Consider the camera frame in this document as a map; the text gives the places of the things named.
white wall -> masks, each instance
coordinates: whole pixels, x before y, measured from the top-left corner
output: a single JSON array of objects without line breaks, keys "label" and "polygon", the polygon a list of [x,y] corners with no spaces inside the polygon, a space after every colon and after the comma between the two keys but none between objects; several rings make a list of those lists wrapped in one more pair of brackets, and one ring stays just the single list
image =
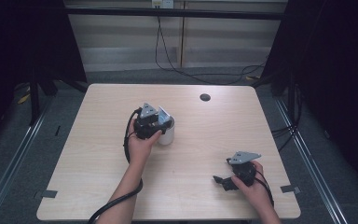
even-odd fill
[{"label": "white wall", "polygon": [[[151,0],[66,0],[65,4],[151,7]],[[175,8],[203,10],[283,12],[285,6],[285,0],[174,1]],[[157,18],[93,15],[69,17],[86,71],[157,67]],[[269,54],[278,26],[278,21],[161,18],[161,28],[171,62],[174,66],[184,67],[245,66],[262,63]],[[158,62],[169,66],[162,46],[160,39]]]}]

floor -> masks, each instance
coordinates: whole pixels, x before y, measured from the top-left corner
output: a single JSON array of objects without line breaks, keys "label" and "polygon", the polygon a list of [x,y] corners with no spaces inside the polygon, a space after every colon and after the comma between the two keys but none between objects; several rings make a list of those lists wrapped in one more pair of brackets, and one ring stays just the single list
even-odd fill
[{"label": "floor", "polygon": [[[232,85],[249,85],[253,81],[239,76],[242,67],[187,68],[189,74],[224,73],[227,75],[179,75],[161,69],[88,72],[90,83],[165,83],[165,84],[224,84],[238,80]],[[40,198],[38,191],[46,189],[62,147],[68,136],[84,93],[57,83],[59,92],[54,97],[41,94],[44,109],[43,119],[37,127],[29,127],[31,107],[29,100],[18,105],[25,89],[15,92],[15,100],[2,120],[0,132],[0,223],[84,223],[82,220],[68,222],[43,222],[37,219],[36,211]],[[256,89],[270,129],[278,130],[287,124],[284,119],[286,95],[277,98],[271,95],[269,85]],[[324,129],[307,109],[302,107],[297,140],[290,138],[281,151],[282,162],[289,179],[300,192],[296,195],[301,216],[283,223],[358,223],[358,175],[346,163],[339,148],[324,135]],[[32,139],[24,139],[27,132],[36,132]],[[283,146],[290,133],[274,134],[277,148]],[[300,135],[306,143],[301,149]],[[26,142],[26,149],[19,156],[19,146]],[[177,223],[173,221],[153,223]],[[240,223],[239,221],[191,221],[189,223]]]}]

black tape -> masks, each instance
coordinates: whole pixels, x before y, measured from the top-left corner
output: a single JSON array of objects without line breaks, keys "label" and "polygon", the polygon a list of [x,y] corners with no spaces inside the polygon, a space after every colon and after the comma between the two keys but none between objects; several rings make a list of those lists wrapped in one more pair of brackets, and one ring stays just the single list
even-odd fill
[{"label": "black tape", "polygon": [[55,198],[55,196],[57,195],[58,191],[57,190],[43,190],[43,191],[38,191],[35,195],[34,198],[36,199],[42,199],[42,198]]},{"label": "black tape", "polygon": [[298,187],[293,187],[291,185],[282,186],[281,190],[282,190],[282,193],[294,192],[295,194],[298,194],[301,192],[301,190]]}]

black cable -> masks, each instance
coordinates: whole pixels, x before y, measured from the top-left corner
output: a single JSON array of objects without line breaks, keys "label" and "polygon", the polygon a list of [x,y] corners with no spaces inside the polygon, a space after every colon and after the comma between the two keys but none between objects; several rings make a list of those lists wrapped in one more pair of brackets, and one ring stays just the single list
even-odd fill
[{"label": "black cable", "polygon": [[272,197],[272,193],[271,193],[271,189],[269,188],[269,183],[267,182],[267,179],[263,176],[263,174],[261,174],[261,172],[257,171],[264,179],[264,181],[266,183],[264,183],[263,181],[261,181],[260,179],[258,179],[257,177],[255,177],[255,180],[260,183],[267,191],[268,197],[269,197],[269,201],[271,202],[272,206],[274,206],[274,199]]},{"label": "black cable", "polygon": [[[135,114],[139,113],[142,110],[142,108],[138,108],[136,110],[134,110],[130,116],[129,122],[127,123],[127,128],[126,128],[126,133],[124,135],[124,152],[126,154],[126,159],[128,162],[130,162],[130,152],[129,152],[129,139],[130,139],[130,135],[133,134],[129,134],[129,129],[130,129],[130,124],[132,121],[132,118]],[[126,201],[127,199],[129,199],[130,197],[136,195],[137,193],[139,193],[142,190],[142,187],[144,186],[144,181],[141,178],[141,181],[139,182],[138,187],[133,190],[132,192],[125,194],[121,197],[118,197],[116,199],[114,199],[113,201],[107,203],[106,205],[104,205],[103,207],[101,207],[100,209],[98,209],[98,211],[96,211],[91,218],[89,219],[88,224],[92,224],[94,223],[95,219],[100,216],[103,212],[105,212],[106,210],[108,210],[109,208],[115,206],[118,203],[122,203],[123,201]]]},{"label": "black cable", "polygon": [[294,123],[286,128],[282,128],[280,130],[273,131],[274,138],[280,137],[280,136],[284,135],[285,133],[290,132],[289,138],[278,149],[279,152],[281,152],[283,150],[283,148],[290,142],[290,140],[295,135],[298,125],[299,125],[299,122],[300,122],[301,115],[302,115],[303,96],[299,91],[298,85],[296,85],[296,102],[297,102],[298,109],[297,109],[297,118],[294,121]]},{"label": "black cable", "polygon": [[[158,51],[158,42],[159,42],[159,35],[161,34],[161,39],[162,39],[162,42],[163,42],[163,45],[164,45],[164,50],[165,50],[165,54],[166,54],[166,57],[167,57],[167,60],[168,60],[168,63],[170,64],[170,67],[171,68],[164,68],[164,67],[161,67],[161,65],[159,65],[158,63],[158,60],[157,60],[157,51]],[[185,76],[185,77],[191,77],[191,78],[194,78],[196,79],[197,81],[200,81],[200,82],[204,82],[204,83],[207,83],[207,84],[211,84],[211,85],[231,85],[231,84],[235,84],[239,81],[241,81],[243,79],[243,76],[244,75],[248,75],[248,74],[251,74],[253,73],[254,71],[256,71],[257,69],[261,68],[261,67],[264,67],[264,63],[261,63],[259,65],[249,65],[249,66],[246,66],[242,69],[241,73],[239,74],[225,74],[225,73],[216,73],[216,74],[194,74],[194,75],[190,75],[186,72],[183,72],[183,71],[180,71],[180,70],[177,70],[173,65],[172,65],[172,62],[171,62],[171,59],[168,55],[168,51],[167,51],[167,46],[165,44],[165,39],[164,39],[164,34],[162,33],[162,29],[161,29],[161,22],[160,22],[160,17],[158,17],[158,34],[157,34],[157,43],[156,43],[156,48],[155,48],[155,62],[156,62],[156,65],[164,70],[164,71],[169,71],[169,72],[176,72],[182,76]],[[246,69],[250,68],[250,67],[255,67],[255,69],[249,71],[249,72],[244,72]],[[204,79],[201,79],[201,78],[198,78],[197,76],[234,76],[234,77],[238,77],[237,79],[233,80],[233,81],[229,81],[229,82],[226,82],[226,83],[217,83],[217,82],[210,82],[210,81],[207,81],[207,80],[204,80]]]},{"label": "black cable", "polygon": [[250,86],[256,89],[259,86],[270,83],[272,81],[272,79],[274,79],[277,75],[281,74],[285,70],[286,70],[286,68],[283,68],[282,70],[275,71],[274,73],[270,74],[267,77],[261,77],[256,82],[252,83]]}]

metal bracket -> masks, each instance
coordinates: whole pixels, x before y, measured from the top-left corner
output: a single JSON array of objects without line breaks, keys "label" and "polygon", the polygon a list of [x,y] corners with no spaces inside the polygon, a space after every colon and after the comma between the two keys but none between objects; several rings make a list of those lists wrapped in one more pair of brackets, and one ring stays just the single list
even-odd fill
[{"label": "metal bracket", "polygon": [[252,161],[254,159],[260,158],[261,154],[252,153],[252,152],[243,152],[237,151],[233,157],[227,159],[228,164],[243,164],[247,161]]},{"label": "metal bracket", "polygon": [[144,103],[140,117],[141,117],[141,119],[144,119],[144,118],[150,117],[152,115],[155,115],[156,113],[157,113],[157,110],[153,106],[151,106],[148,103]]}]

